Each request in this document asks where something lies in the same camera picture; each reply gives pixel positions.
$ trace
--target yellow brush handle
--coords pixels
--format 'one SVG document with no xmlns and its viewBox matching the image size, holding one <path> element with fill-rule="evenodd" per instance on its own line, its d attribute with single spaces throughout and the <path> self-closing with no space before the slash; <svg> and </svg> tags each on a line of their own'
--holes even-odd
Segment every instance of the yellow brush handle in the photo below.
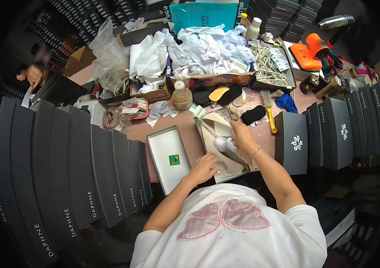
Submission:
<svg viewBox="0 0 380 268">
<path fill-rule="evenodd" d="M 272 133 L 276 133 L 277 130 L 276 130 L 275 122 L 273 121 L 272 108 L 268 108 L 267 111 L 269 114 L 269 125 L 271 126 L 271 131 Z"/>
</svg>

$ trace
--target plastic bottle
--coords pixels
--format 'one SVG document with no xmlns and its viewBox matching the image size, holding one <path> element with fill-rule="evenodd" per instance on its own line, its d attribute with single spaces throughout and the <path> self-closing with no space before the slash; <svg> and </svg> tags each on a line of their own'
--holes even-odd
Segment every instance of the plastic bottle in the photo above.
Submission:
<svg viewBox="0 0 380 268">
<path fill-rule="evenodd" d="M 193 97 L 190 89 L 184 86 L 184 82 L 176 81 L 174 84 L 175 91 L 172 94 L 175 105 L 180 110 L 188 110 L 193 105 Z"/>
<path fill-rule="evenodd" d="M 248 26 L 247 33 L 245 34 L 246 40 L 257 39 L 259 37 L 260 25 L 262 24 L 262 20 L 254 17 L 250 26 Z"/>
<path fill-rule="evenodd" d="M 248 15 L 246 13 L 241 13 L 241 21 L 240 21 L 239 24 L 241 24 L 242 26 L 244 26 L 245 29 L 248 28 L 247 27 L 247 17 L 248 17 Z"/>
</svg>

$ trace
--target beige high heel shoe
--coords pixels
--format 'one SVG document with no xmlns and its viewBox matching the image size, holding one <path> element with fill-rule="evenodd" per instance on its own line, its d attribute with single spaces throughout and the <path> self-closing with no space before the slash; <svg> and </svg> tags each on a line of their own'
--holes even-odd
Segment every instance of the beige high heel shoe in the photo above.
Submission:
<svg viewBox="0 0 380 268">
<path fill-rule="evenodd" d="M 202 117 L 202 120 L 204 121 L 203 126 L 208 128 L 209 131 L 223 137 L 232 136 L 231 132 L 233 130 L 233 127 L 230 125 L 229 122 L 227 122 L 223 117 L 221 117 L 221 115 L 217 113 L 209 113 Z M 209 124 L 209 121 L 214 122 L 214 127 L 212 127 L 212 124 Z M 241 149 L 239 149 L 235 154 L 245 163 L 249 165 L 253 164 L 253 159 L 247 153 L 243 152 Z"/>
<path fill-rule="evenodd" d="M 214 154 L 216 157 L 219 158 L 221 162 L 223 162 L 226 166 L 226 172 L 235 174 L 235 173 L 240 173 L 242 170 L 244 170 L 244 166 L 231 160 L 230 158 L 226 157 L 222 153 L 219 152 L 214 146 L 214 140 L 215 137 L 214 135 L 211 134 L 211 132 L 205 127 L 205 124 L 201 125 L 201 130 L 202 130 L 202 137 L 203 141 L 205 143 L 206 151 L 208 153 Z"/>
</svg>

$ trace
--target green sticker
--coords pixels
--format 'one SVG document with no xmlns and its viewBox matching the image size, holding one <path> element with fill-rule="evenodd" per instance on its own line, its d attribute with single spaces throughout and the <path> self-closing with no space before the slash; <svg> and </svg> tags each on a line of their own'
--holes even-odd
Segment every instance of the green sticker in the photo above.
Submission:
<svg viewBox="0 0 380 268">
<path fill-rule="evenodd" d="M 177 154 L 169 156 L 169 165 L 179 165 L 180 164 L 180 156 Z"/>
</svg>

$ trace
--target price tag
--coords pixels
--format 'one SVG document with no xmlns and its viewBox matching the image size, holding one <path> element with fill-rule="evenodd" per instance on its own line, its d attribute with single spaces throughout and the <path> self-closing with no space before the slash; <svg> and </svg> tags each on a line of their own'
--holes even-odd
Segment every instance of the price tag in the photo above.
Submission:
<svg viewBox="0 0 380 268">
<path fill-rule="evenodd" d="M 269 51 L 269 57 L 275 62 L 275 67 L 280 72 L 290 68 L 287 58 L 281 54 L 278 48 L 271 48 Z"/>
</svg>

